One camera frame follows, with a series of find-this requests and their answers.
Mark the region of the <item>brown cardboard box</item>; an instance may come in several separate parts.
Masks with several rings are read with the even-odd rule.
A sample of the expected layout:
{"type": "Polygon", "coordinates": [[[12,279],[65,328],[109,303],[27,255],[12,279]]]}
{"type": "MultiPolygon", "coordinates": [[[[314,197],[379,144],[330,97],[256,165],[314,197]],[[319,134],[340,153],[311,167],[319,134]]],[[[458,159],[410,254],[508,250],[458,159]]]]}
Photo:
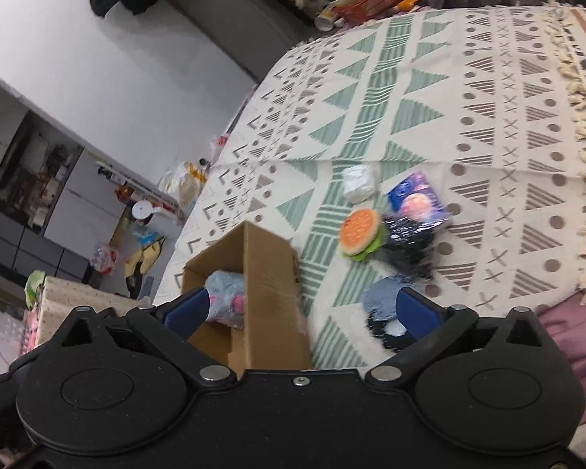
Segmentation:
{"type": "Polygon", "coordinates": [[[238,375],[247,369],[311,369],[296,254],[289,243],[244,221],[185,264],[182,290],[203,286],[218,270],[244,276],[244,327],[206,322],[188,341],[238,375]]]}

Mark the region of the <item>white soft packet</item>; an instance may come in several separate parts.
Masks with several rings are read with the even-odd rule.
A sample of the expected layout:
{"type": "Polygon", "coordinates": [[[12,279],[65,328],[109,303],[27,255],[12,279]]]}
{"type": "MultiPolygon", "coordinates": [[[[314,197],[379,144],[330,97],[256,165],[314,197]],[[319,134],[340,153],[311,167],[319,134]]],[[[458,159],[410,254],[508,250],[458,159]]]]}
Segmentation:
{"type": "Polygon", "coordinates": [[[375,195],[376,178],[368,164],[345,168],[342,172],[343,196],[351,204],[359,204],[375,195]]]}

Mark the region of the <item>yellow white plastic bag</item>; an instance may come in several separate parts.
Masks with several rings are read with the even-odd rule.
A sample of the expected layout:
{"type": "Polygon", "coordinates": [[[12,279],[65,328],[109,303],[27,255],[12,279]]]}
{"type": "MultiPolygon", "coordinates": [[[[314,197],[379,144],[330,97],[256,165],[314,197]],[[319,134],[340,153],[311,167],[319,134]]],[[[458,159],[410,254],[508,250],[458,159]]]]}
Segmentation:
{"type": "Polygon", "coordinates": [[[185,214],[196,204],[206,184],[207,168],[201,164],[180,162],[159,179],[157,187],[172,198],[185,214]]]}

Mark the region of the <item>white electric kettle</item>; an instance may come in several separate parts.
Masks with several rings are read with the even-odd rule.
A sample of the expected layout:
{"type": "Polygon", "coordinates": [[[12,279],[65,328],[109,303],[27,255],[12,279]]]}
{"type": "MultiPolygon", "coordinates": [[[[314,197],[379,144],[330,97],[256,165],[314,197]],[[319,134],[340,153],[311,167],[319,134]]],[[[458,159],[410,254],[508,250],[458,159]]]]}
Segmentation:
{"type": "Polygon", "coordinates": [[[169,209],[163,206],[155,206],[148,200],[140,200],[134,203],[131,209],[131,215],[135,220],[146,220],[159,215],[174,221],[176,224],[180,222],[180,218],[172,211],[169,211],[169,209]]]}

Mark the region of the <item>blue denim pouch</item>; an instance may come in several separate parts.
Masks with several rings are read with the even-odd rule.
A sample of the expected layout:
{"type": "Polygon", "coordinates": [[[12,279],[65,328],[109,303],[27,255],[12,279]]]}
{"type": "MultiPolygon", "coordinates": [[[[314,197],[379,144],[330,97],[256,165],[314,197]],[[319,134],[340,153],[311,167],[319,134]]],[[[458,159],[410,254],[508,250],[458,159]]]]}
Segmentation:
{"type": "Polygon", "coordinates": [[[400,276],[387,276],[371,284],[361,300],[369,324],[375,326],[396,320],[398,293],[402,288],[410,285],[400,276]]]}

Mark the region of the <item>hamburger plush toy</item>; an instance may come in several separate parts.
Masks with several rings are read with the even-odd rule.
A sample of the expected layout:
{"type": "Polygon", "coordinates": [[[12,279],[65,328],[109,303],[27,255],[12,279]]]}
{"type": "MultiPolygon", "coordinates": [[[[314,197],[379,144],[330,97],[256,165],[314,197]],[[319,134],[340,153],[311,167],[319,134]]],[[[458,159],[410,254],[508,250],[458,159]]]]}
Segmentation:
{"type": "Polygon", "coordinates": [[[383,224],[376,209],[356,209],[339,228],[339,246],[352,260],[365,260],[382,243],[383,224]]]}

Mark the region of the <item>grey pink plush slipper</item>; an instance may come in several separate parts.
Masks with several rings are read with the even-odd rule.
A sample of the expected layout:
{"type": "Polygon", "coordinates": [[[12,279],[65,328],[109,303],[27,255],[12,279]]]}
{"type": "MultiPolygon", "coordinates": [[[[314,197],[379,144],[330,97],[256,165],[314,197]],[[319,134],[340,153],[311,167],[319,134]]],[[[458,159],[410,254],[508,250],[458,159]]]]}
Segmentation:
{"type": "Polygon", "coordinates": [[[209,294],[207,321],[242,329],[247,303],[244,275],[217,270],[206,278],[204,288],[209,294]]]}

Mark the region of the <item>patterned white green blanket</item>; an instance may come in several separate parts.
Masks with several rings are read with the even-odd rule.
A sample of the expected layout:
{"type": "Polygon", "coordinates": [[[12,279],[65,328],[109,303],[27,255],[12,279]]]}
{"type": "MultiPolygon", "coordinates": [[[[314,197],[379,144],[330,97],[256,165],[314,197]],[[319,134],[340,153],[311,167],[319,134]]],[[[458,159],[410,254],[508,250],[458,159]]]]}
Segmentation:
{"type": "Polygon", "coordinates": [[[363,291],[387,267],[346,258],[343,173],[370,166],[375,209],[413,173],[450,212],[425,292],[482,315],[586,301],[586,8],[418,12],[304,43],[247,103],[156,293],[238,224],[290,242],[314,363],[384,356],[363,291]]]}

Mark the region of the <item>black white dotted pouch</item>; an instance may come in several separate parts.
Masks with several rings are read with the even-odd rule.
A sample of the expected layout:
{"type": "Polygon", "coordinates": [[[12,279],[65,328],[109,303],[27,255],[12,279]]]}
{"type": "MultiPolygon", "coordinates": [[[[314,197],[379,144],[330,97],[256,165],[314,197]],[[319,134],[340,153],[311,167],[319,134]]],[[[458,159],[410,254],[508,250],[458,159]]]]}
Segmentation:
{"type": "Polygon", "coordinates": [[[398,353],[415,342],[415,339],[398,319],[378,321],[370,315],[366,325],[372,336],[378,339],[388,351],[398,353]]]}

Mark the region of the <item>yellow slippers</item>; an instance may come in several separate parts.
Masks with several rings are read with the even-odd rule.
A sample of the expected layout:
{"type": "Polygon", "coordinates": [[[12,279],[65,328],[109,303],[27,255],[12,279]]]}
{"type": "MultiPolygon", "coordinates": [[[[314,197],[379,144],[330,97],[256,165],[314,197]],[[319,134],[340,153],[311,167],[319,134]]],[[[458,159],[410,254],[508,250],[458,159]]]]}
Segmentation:
{"type": "Polygon", "coordinates": [[[162,253],[165,239],[159,238],[139,248],[125,260],[125,278],[147,274],[162,253]]]}

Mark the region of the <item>brown bottle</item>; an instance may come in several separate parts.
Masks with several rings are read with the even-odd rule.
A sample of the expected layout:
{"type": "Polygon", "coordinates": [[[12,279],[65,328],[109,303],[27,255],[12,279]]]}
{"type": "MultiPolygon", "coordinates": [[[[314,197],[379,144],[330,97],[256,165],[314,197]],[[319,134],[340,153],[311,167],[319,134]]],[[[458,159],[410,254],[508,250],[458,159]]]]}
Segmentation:
{"type": "Polygon", "coordinates": [[[131,196],[134,193],[134,189],[130,188],[129,185],[123,184],[115,188],[115,196],[121,203],[128,203],[131,200],[131,196]]]}

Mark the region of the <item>dotted beige cloth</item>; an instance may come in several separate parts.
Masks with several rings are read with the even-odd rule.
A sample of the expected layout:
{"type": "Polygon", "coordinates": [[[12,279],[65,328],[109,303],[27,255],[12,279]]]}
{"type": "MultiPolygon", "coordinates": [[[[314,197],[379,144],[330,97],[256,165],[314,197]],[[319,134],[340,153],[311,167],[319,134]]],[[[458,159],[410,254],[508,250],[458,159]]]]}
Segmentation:
{"type": "Polygon", "coordinates": [[[26,354],[49,340],[73,309],[92,307],[96,312],[113,308],[118,315],[141,305],[117,294],[103,292],[89,285],[47,276],[36,270],[24,287],[27,312],[21,353],[26,354]]]}

